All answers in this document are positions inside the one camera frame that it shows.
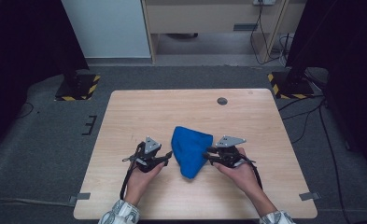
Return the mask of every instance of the black cable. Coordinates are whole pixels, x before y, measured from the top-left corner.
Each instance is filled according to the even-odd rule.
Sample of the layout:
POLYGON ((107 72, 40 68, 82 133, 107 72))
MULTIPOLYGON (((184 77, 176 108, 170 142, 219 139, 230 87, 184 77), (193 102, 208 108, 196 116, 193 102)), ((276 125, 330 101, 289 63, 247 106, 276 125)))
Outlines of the black cable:
POLYGON ((323 81, 321 81, 321 80, 319 80, 319 79, 317 79, 317 78, 315 78, 315 77, 311 74, 311 72, 309 71, 309 69, 308 69, 308 68, 306 68, 306 69, 305 69, 304 75, 307 77, 307 79, 308 79, 309 81, 311 81, 314 85, 316 85, 317 87, 319 87, 322 91, 324 91, 324 90, 325 90, 325 88, 326 88, 326 83, 325 83, 325 82, 323 82, 323 81))
POLYGON ((294 37, 293 36, 289 36, 289 34, 287 34, 287 35, 284 35, 284 36, 281 36, 281 37, 279 37, 279 45, 283 48, 283 49, 285 49, 285 48, 287 48, 288 47, 288 40, 289 39, 293 39, 294 37), (282 44, 282 39, 283 38, 287 38, 286 40, 285 40, 285 45, 283 45, 282 44))
POLYGON ((256 27, 260 26, 260 28, 261 28, 261 33, 262 33, 262 37, 263 37, 263 39, 264 39, 264 43, 265 43, 265 48, 266 48, 266 51, 267 51, 267 55, 268 55, 268 57, 269 57, 271 60, 268 60, 268 61, 267 61, 267 62, 265 62, 265 63, 261 63, 261 62, 259 61, 259 59, 258 59, 258 57, 257 57, 256 50, 255 50, 255 48, 253 47, 253 33, 254 33, 255 29, 253 29, 253 30, 252 30, 252 32, 250 33, 250 38, 249 38, 249 39, 250 39, 250 45, 251 45, 251 47, 252 47, 252 49, 253 49, 253 52, 254 52, 254 54, 255 54, 256 61, 258 62, 258 64, 263 65, 263 64, 267 64, 267 63, 269 63, 269 62, 272 62, 272 61, 274 61, 274 60, 277 60, 277 59, 279 59, 279 57, 277 57, 277 58, 273 58, 273 57, 271 57, 270 53, 268 52, 267 40, 266 40, 266 38, 265 38, 265 33, 264 33, 264 31, 262 30, 262 26, 261 26, 261 14, 262 14, 262 1, 260 1, 260 4, 259 4, 259 17, 257 18, 257 21, 256 21, 256 27))
POLYGON ((298 139, 296 139, 296 140, 292 141, 292 142, 291 142, 292 144, 295 144, 295 143, 297 143, 298 141, 302 140, 302 138, 303 138, 303 136, 304 136, 304 134, 305 134, 306 123, 307 123, 307 121, 308 121, 308 117, 309 117, 309 115, 310 115, 312 112, 307 113, 307 116, 305 117, 305 123, 304 123, 304 128, 303 128, 302 135, 301 135, 298 139))
POLYGON ((288 42, 289 42, 289 33, 288 33, 288 34, 287 34, 287 36, 286 36, 285 46, 283 46, 283 45, 281 44, 281 38, 279 38, 279 44, 281 44, 281 46, 283 47, 282 57, 284 57, 285 61, 287 61, 287 60, 288 60, 288 58, 286 57, 286 55, 287 55, 287 53, 288 53, 288 52, 287 52, 288 42))
POLYGON ((335 159, 334 151, 332 149, 332 143, 331 143, 331 140, 330 140, 328 131, 326 129, 326 125, 325 125, 323 116, 322 116, 322 107, 319 108, 319 116, 320 116, 320 121, 322 123, 323 131, 325 132, 326 139, 328 140, 329 150, 332 154, 332 161, 333 161, 333 165, 334 165, 335 177, 337 179, 337 190, 338 190, 338 197, 339 197, 339 201, 340 201, 341 210, 343 211, 343 215, 344 215, 344 218, 346 219, 346 223, 350 224, 351 222, 349 221, 348 216, 346 214, 346 208, 345 208, 344 202, 343 202, 343 195, 341 193, 340 176, 338 174, 337 162, 336 162, 336 159, 335 159))
POLYGON ((281 108, 278 109, 278 111, 281 111, 281 110, 285 109, 286 107, 288 107, 289 105, 295 104, 295 103, 297 103, 299 101, 306 100, 306 99, 313 99, 313 98, 322 97, 322 96, 323 95, 314 95, 314 96, 308 96, 306 98, 301 98, 301 99, 295 100, 293 102, 290 102, 290 103, 282 106, 281 108))
POLYGON ((277 51, 277 52, 280 53, 281 50, 284 50, 284 47, 285 46, 281 42, 281 39, 283 39, 283 38, 286 38, 286 36, 284 35, 284 36, 279 37, 279 44, 282 47, 282 49, 272 48, 271 51, 277 51))
POLYGON ((325 99, 323 99, 323 100, 320 102, 320 104, 319 104, 317 107, 315 107, 314 109, 312 109, 312 110, 309 110, 309 111, 307 111, 307 112, 303 112, 303 113, 300 113, 300 114, 297 114, 297 115, 293 115, 293 116, 290 116, 290 117, 284 118, 284 119, 292 119, 292 118, 298 117, 298 116, 300 116, 300 115, 304 115, 304 114, 306 114, 306 115, 307 115, 307 116, 306 116, 306 118, 305 118, 305 123, 304 123, 304 128, 303 128, 303 131, 302 131, 302 135, 301 135, 298 139, 296 139, 296 140, 292 141, 292 142, 291 142, 292 144, 297 143, 298 141, 300 141, 300 140, 303 138, 304 133, 305 133, 305 130, 306 130, 306 123, 307 123, 307 121, 308 121, 308 117, 309 117, 309 115, 310 115, 312 112, 316 111, 318 108, 320 108, 320 107, 323 105, 323 102, 324 102, 324 101, 325 101, 325 99))
POLYGON ((39 200, 19 199, 19 198, 1 198, 0 203, 25 203, 25 204, 30 204, 30 205, 75 207, 75 205, 71 203, 52 203, 52 202, 44 202, 44 201, 39 201, 39 200))
POLYGON ((28 103, 26 102, 24 105, 29 105, 31 107, 31 110, 26 113, 25 115, 22 115, 22 116, 19 116, 19 117, 16 117, 15 119, 22 119, 22 118, 25 118, 26 116, 30 115, 32 113, 32 111, 34 111, 34 106, 31 104, 31 103, 28 103))

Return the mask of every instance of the metal bracket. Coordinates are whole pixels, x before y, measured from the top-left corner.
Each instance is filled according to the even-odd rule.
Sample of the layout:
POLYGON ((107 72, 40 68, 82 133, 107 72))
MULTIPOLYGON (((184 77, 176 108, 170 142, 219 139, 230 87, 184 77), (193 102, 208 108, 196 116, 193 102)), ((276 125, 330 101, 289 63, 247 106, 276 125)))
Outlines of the metal bracket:
POLYGON ((224 135, 217 143, 216 147, 232 147, 238 144, 245 143, 247 140, 245 138, 236 138, 224 135))
POLYGON ((317 200, 317 199, 321 199, 322 197, 320 197, 320 194, 318 192, 306 192, 303 194, 299 194, 300 198, 302 199, 302 201, 307 201, 310 199, 313 200, 317 200))
POLYGON ((149 136, 146 137, 145 154, 157 150, 161 147, 161 144, 151 139, 149 136))

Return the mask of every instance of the sleeve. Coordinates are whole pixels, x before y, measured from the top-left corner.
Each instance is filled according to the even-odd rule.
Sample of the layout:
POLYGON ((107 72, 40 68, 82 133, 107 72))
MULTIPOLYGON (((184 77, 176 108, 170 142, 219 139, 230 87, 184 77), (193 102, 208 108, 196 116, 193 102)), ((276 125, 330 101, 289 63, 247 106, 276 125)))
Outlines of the sleeve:
POLYGON ((118 200, 111 211, 99 220, 98 224, 136 224, 139 221, 139 210, 123 200, 118 200))
POLYGON ((295 224, 285 211, 276 211, 260 218, 260 224, 295 224))

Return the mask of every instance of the black curtain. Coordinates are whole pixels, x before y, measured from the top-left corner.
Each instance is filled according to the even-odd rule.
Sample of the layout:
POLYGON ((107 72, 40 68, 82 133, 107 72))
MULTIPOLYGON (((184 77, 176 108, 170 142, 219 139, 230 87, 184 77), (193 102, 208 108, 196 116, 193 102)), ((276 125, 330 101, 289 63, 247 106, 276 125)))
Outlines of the black curtain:
POLYGON ((307 0, 294 34, 287 66, 331 70, 367 18, 361 0, 307 0))
POLYGON ((325 95, 350 150, 367 160, 367 13, 347 53, 330 70, 325 95))
POLYGON ((89 69, 60 0, 0 0, 0 139, 48 77, 89 69))

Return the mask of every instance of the blue cloth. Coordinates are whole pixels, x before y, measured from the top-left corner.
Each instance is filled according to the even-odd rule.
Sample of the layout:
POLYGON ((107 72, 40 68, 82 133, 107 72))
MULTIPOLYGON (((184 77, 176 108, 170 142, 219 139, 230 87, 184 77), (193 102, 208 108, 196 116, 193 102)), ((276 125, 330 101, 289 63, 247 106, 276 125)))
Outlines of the blue cloth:
POLYGON ((211 147, 213 136, 177 126, 172 136, 172 150, 180 173, 188 179, 193 179, 206 163, 203 153, 211 147))

